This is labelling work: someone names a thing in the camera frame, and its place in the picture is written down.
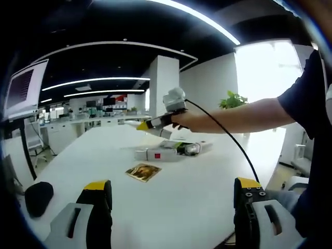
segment computer monitor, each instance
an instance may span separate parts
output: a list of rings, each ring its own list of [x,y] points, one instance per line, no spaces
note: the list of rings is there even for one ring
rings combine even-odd
[[[103,105],[115,105],[115,98],[104,98]]]
[[[38,113],[40,88],[48,59],[14,73],[6,94],[3,121],[26,118]]]
[[[95,101],[87,101],[87,107],[96,107]]]

